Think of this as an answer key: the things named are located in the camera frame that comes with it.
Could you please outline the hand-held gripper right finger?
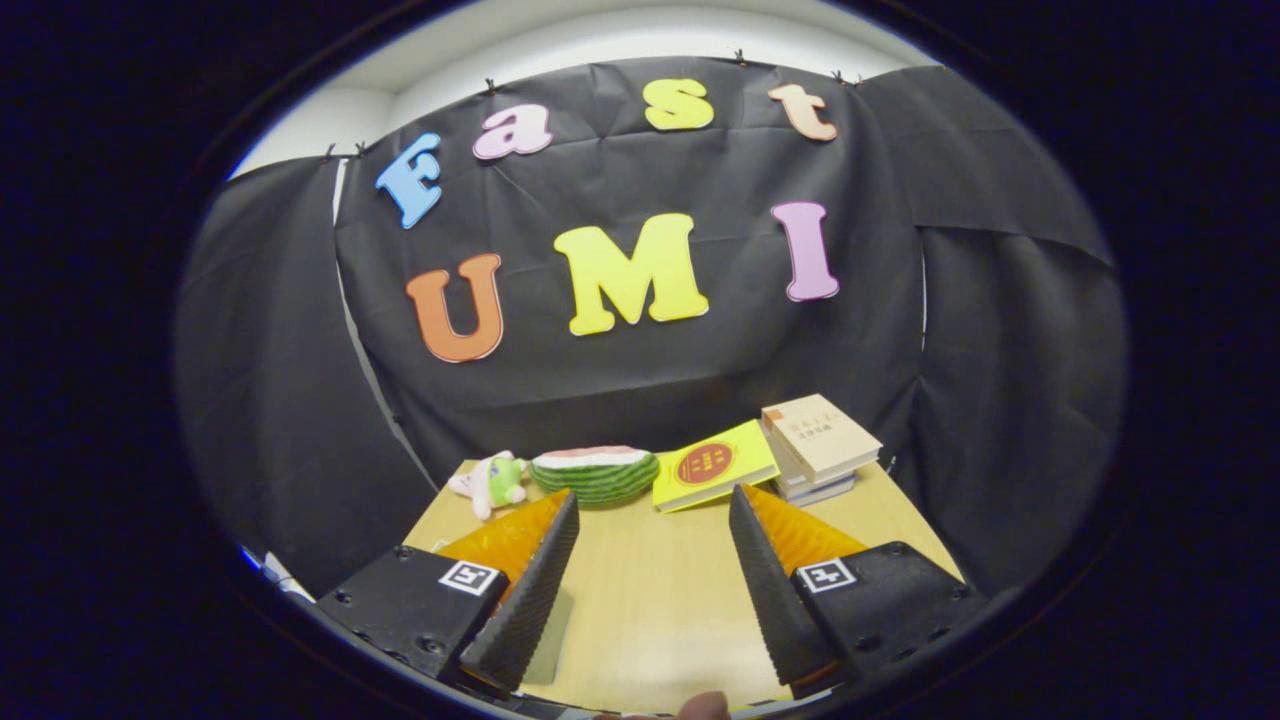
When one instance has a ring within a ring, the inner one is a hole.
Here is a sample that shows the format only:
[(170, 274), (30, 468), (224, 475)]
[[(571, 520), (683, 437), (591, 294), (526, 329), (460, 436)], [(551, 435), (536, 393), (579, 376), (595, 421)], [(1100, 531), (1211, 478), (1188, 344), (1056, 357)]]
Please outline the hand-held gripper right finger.
[(867, 691), (959, 638), (988, 600), (906, 542), (868, 546), (753, 486), (730, 532), (765, 651), (791, 691)]

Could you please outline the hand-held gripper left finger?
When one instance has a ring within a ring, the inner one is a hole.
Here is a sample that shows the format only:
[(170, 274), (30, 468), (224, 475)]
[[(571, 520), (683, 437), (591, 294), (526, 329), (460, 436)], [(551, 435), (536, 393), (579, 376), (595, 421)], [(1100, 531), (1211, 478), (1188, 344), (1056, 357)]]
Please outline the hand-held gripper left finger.
[(579, 537), (559, 489), (438, 551), (401, 544), (317, 605), (371, 650), (445, 684), (517, 691)]

